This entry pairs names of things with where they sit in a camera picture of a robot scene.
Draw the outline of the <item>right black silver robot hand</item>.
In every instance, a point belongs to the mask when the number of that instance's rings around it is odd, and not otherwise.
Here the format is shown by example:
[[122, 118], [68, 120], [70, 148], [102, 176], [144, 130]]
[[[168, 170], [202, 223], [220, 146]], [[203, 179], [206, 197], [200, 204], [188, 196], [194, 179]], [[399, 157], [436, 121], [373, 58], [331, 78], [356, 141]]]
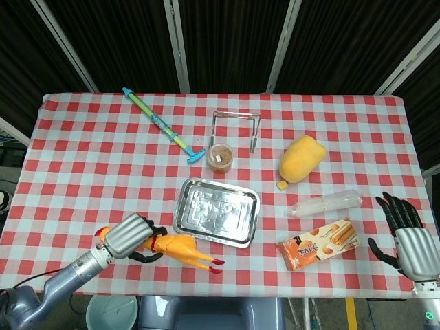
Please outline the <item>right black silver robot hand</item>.
[[368, 245], [375, 257], [414, 282], [437, 280], [439, 253], [416, 208], [410, 202], [387, 192], [375, 200], [385, 214], [397, 249], [395, 256], [385, 254], [376, 241], [369, 238]]

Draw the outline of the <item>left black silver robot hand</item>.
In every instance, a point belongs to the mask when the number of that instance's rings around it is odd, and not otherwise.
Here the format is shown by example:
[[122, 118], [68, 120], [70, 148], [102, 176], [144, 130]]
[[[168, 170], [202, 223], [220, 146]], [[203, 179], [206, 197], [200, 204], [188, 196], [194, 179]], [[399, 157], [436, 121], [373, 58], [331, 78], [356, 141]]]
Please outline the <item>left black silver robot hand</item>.
[[165, 227], [156, 227], [152, 220], [138, 213], [130, 214], [115, 227], [104, 227], [97, 231], [110, 254], [116, 259], [129, 258], [141, 263], [152, 263], [160, 259], [163, 254], [154, 252], [145, 256], [137, 251], [149, 238], [165, 236], [168, 231]]

